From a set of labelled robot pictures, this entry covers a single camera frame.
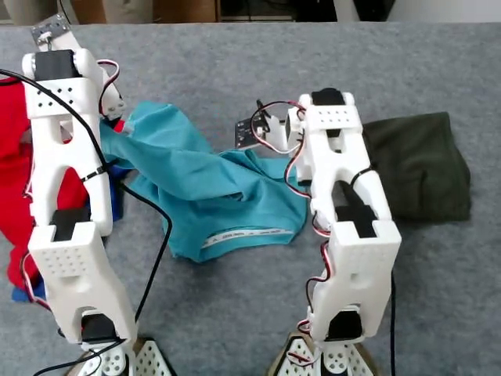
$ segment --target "teal shirt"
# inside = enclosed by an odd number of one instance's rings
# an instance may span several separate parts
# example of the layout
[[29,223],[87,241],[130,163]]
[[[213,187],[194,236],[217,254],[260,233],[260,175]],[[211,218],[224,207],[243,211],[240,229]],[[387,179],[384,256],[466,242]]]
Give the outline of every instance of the teal shirt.
[[131,134],[101,125],[103,152],[137,169],[131,188],[172,217],[174,256],[203,262],[237,248],[288,244],[304,225],[306,200],[283,181],[287,159],[251,150],[216,154],[169,104],[140,103],[126,127]]

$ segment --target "folded green shirt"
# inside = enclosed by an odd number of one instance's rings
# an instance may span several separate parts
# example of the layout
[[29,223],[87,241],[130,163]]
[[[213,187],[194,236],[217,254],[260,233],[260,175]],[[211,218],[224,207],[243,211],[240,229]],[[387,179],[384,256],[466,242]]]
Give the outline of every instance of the folded green shirt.
[[423,114],[364,125],[364,139],[395,218],[460,221],[470,217],[470,170],[449,114]]

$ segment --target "perforated white plate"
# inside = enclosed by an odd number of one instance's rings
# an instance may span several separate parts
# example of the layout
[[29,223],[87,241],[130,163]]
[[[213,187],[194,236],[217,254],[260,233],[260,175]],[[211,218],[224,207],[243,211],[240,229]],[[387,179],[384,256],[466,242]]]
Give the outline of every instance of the perforated white plate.
[[[118,376],[123,372],[126,362],[120,347],[105,352],[101,357],[103,359],[101,365],[99,365],[99,357],[85,362],[78,376]],[[136,356],[135,376],[172,376],[154,341],[146,341]]]
[[146,341],[135,358],[135,376],[172,376],[154,341]]
[[[294,339],[286,352],[294,352],[309,359],[313,354],[303,339]],[[332,375],[343,374],[348,369],[348,376],[373,376],[366,361],[354,345],[335,345],[323,353],[323,362]],[[299,367],[283,358],[277,376],[320,376],[320,359],[314,365]]]
[[[292,352],[296,353],[304,358],[313,359],[313,354],[310,351],[309,347],[306,345],[306,342],[302,338],[295,338],[291,343],[289,348],[286,350],[286,353]],[[300,367],[297,364],[291,363],[287,356],[283,358],[283,363],[279,368],[277,376],[313,376],[314,370],[313,367],[315,365],[307,367]]]

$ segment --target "gray table surface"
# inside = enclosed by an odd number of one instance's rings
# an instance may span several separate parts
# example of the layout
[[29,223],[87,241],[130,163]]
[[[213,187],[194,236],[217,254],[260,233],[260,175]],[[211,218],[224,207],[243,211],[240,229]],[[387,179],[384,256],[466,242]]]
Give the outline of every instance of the gray table surface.
[[[501,24],[90,26],[75,34],[95,56],[120,62],[130,107],[175,103],[216,150],[232,147],[232,125],[257,97],[296,99],[333,86],[354,93],[363,121],[448,111],[472,171],[471,220],[400,226],[398,374],[501,374]],[[20,71],[34,51],[29,30],[0,28],[0,41],[0,67]],[[159,215],[127,199],[107,249],[135,305],[161,238]],[[141,334],[155,337],[180,376],[264,374],[305,314],[319,242],[305,228],[290,246],[203,265],[167,256]],[[0,240],[4,272],[10,248]],[[0,278],[0,374],[29,375],[76,357],[51,315],[12,303]],[[385,374],[388,339],[386,315],[365,342]]]

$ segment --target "white label strip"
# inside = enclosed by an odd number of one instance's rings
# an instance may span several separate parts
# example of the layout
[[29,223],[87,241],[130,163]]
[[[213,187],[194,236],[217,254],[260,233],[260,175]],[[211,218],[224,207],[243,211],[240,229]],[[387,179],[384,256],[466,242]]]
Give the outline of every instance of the white label strip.
[[208,237],[202,245],[202,249],[210,247],[211,245],[221,243],[225,240],[236,239],[237,237],[256,237],[260,235],[282,235],[292,234],[294,231],[284,229],[265,229],[265,230],[230,230],[225,233],[218,233],[212,237]]

